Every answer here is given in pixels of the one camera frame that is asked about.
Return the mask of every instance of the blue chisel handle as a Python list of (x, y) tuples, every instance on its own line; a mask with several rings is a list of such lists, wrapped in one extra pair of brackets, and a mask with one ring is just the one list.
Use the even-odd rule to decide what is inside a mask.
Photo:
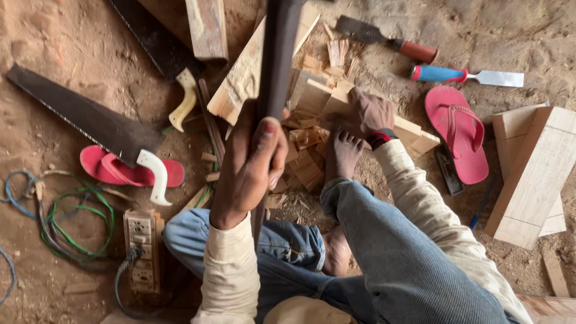
[(437, 66), (416, 65), (410, 78), (416, 81), (456, 81), (464, 82), (468, 77), (468, 70), (452, 70)]

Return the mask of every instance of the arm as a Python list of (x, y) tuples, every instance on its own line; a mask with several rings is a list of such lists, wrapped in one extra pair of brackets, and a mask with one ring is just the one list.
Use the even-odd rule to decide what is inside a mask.
[[(358, 88), (351, 94), (354, 112), (329, 118), (355, 137), (369, 140), (396, 207), (438, 245), (452, 264), (491, 293), (504, 310), (522, 323), (531, 323), (508, 282), (493, 261), (486, 258), (484, 246), (476, 241), (468, 227), (460, 224), (460, 219), (446, 206), (438, 190), (426, 181), (426, 173), (414, 166), (400, 140), (394, 140), (391, 103), (366, 95)], [(374, 136), (379, 131), (387, 135)]]
[(249, 211), (284, 171), (287, 139), (280, 122), (264, 118), (254, 135), (254, 101), (247, 101), (226, 143), (210, 212), (202, 305), (193, 324), (254, 323), (260, 277)]

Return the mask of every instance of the blue jeans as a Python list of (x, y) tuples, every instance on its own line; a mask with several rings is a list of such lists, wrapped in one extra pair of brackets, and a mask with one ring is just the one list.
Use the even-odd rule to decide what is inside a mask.
[[(394, 206), (358, 182), (329, 182), (320, 202), (338, 219), (363, 276), (318, 274), (325, 259), (320, 231), (265, 221), (257, 251), (260, 292), (256, 323), (294, 296), (321, 299), (360, 323), (507, 323), (504, 310)], [(202, 278), (207, 209), (185, 210), (164, 229), (168, 250)]]

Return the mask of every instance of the pink flip-flop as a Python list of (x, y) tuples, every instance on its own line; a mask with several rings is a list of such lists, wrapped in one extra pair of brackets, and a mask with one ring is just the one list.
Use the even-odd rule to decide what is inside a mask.
[[(162, 159), (168, 172), (167, 187), (179, 187), (184, 182), (184, 166), (174, 160)], [(98, 145), (91, 145), (80, 153), (80, 164), (89, 175), (109, 184), (131, 184), (138, 187), (154, 186), (154, 174), (141, 165), (131, 168), (112, 153)]]
[(444, 139), (465, 184), (474, 184), (488, 176), (488, 161), (482, 148), (484, 125), (470, 110), (466, 98), (456, 88), (439, 85), (428, 91), (426, 114)]

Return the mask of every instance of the hand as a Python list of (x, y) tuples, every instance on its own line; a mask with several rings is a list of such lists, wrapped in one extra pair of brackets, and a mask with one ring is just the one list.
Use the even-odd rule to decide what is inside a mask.
[(210, 212), (210, 224), (221, 230), (243, 221), (284, 173), (288, 141), (280, 122), (266, 117), (253, 134), (255, 114), (256, 100), (247, 100), (226, 142)]
[(354, 137), (363, 140), (375, 131), (394, 128), (394, 107), (392, 103), (377, 96), (364, 93), (357, 86), (350, 91), (353, 109), (348, 115), (337, 112), (326, 119), (348, 131)]

